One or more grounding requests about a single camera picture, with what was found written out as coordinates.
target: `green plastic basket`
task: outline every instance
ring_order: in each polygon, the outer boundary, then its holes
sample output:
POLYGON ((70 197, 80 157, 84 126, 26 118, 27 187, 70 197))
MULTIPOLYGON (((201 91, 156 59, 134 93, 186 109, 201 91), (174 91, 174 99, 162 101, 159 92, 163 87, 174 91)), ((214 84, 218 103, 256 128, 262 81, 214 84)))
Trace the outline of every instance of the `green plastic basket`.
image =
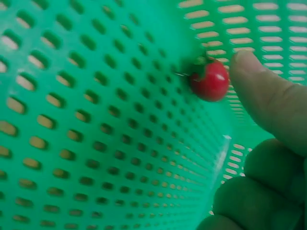
POLYGON ((209 46, 306 83, 305 0, 0 0, 0 230, 193 230, 270 135, 231 87, 174 74, 209 46))

